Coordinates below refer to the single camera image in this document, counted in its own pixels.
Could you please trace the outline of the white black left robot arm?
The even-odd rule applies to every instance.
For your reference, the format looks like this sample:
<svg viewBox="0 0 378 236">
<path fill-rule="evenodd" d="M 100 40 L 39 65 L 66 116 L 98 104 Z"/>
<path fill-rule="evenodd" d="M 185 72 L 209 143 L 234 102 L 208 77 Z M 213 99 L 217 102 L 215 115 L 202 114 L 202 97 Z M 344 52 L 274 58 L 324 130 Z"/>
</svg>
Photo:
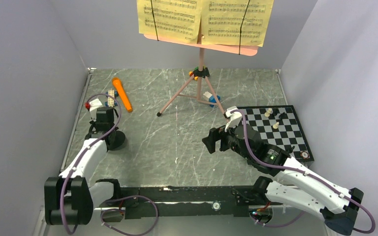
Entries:
<svg viewBox="0 0 378 236">
<path fill-rule="evenodd" d="M 45 221 L 49 225 L 87 225 L 95 207 L 102 203 L 114 207 L 121 202 L 118 180 L 99 179 L 90 187 L 88 180 L 109 150 L 125 142 L 125 134 L 117 127 L 120 119 L 115 108 L 101 107 L 81 149 L 72 163 L 57 177 L 44 184 Z"/>
</svg>

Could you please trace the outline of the orange toy microphone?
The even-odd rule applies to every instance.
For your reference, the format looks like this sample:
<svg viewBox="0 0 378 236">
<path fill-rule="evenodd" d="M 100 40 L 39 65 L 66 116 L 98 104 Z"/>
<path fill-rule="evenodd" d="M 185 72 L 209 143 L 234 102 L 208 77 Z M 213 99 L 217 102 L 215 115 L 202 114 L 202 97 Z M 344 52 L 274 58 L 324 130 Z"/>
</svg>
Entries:
<svg viewBox="0 0 378 236">
<path fill-rule="evenodd" d="M 129 98 L 128 98 L 125 90 L 124 90 L 122 81 L 118 77 L 114 77 L 112 79 L 112 84 L 113 84 L 114 88 L 117 90 L 117 93 L 118 93 L 120 99 L 122 100 L 125 109 L 129 113 L 131 113 L 133 111 L 133 107 L 132 107 L 132 105 L 129 101 Z"/>
</svg>

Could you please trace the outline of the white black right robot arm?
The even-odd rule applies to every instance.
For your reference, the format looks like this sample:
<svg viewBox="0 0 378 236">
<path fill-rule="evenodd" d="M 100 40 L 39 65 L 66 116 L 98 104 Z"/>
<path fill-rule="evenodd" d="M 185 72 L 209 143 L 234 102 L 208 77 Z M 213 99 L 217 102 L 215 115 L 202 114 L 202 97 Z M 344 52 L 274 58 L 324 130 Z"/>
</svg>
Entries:
<svg viewBox="0 0 378 236">
<path fill-rule="evenodd" d="M 283 203 L 315 215 L 339 234 L 351 235 L 358 204 L 364 196 L 361 190 L 327 181 L 284 149 L 262 140 L 260 133 L 249 125 L 212 128 L 202 139 L 209 153 L 216 151 L 217 141 L 220 141 L 220 151 L 230 149 L 249 165 L 270 175 L 259 177 L 251 190 L 257 204 Z"/>
</svg>

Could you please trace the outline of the black microphone stand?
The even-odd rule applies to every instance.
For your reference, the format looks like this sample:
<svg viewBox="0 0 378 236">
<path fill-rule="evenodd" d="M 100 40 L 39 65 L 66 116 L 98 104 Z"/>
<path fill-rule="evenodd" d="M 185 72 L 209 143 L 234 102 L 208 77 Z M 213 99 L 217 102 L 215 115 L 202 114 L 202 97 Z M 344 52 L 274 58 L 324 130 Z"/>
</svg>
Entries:
<svg viewBox="0 0 378 236">
<path fill-rule="evenodd" d="M 126 140 L 126 136 L 122 131 L 113 130 L 105 137 L 107 150 L 118 150 Z"/>
</svg>

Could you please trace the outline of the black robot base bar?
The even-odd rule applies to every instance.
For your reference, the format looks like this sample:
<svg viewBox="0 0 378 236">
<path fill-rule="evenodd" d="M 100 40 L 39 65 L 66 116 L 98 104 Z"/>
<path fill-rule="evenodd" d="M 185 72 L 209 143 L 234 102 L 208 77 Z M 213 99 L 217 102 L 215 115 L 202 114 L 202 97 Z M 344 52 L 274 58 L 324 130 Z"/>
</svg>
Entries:
<svg viewBox="0 0 378 236">
<path fill-rule="evenodd" d="M 232 215 L 248 217 L 250 211 L 271 206 L 252 186 L 123 187 L 125 200 L 103 202 L 101 208 L 120 208 L 125 219 L 169 216 Z"/>
</svg>

